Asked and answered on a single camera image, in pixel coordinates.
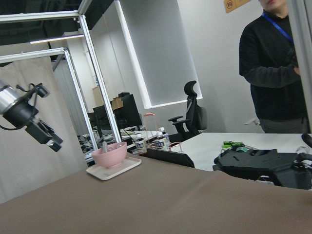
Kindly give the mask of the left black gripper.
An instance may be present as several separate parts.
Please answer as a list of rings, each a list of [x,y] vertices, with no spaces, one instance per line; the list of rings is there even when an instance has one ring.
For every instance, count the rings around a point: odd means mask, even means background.
[[[3,117],[16,128],[27,126],[25,129],[26,132],[36,141],[40,144],[47,145],[55,152],[59,151],[63,140],[45,122],[33,122],[38,112],[38,109],[30,105],[27,101],[20,101],[6,111]]]

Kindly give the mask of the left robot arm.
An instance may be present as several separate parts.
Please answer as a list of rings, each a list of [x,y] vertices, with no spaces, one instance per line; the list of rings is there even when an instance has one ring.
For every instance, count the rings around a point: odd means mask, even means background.
[[[16,88],[25,92],[25,95],[20,95],[8,83],[0,81],[0,115],[13,125],[13,128],[0,128],[7,131],[24,128],[40,144],[47,145],[55,152],[59,151],[63,140],[47,123],[36,118],[39,113],[36,108],[37,97],[47,97],[50,94],[48,89],[42,83],[30,83],[29,90],[20,85],[16,85]]]

